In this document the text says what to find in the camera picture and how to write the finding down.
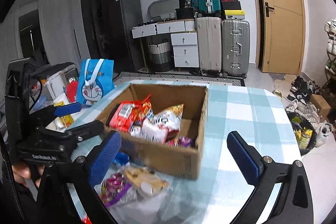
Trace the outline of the left hand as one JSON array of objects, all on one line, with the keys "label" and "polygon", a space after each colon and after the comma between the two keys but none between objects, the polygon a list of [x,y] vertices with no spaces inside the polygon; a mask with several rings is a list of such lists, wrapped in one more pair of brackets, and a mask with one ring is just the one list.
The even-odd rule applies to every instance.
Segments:
[{"label": "left hand", "polygon": [[[45,168],[45,165],[40,165],[38,167],[38,172],[39,172],[40,175],[43,174],[44,168]],[[28,165],[26,165],[23,162],[19,162],[19,163],[16,163],[16,164],[12,165],[12,170],[13,170],[15,181],[18,184],[22,184],[26,188],[28,188],[26,180],[31,179],[31,171],[30,171]],[[40,183],[41,183],[41,178],[36,180],[35,185],[37,187],[39,187]]]}]

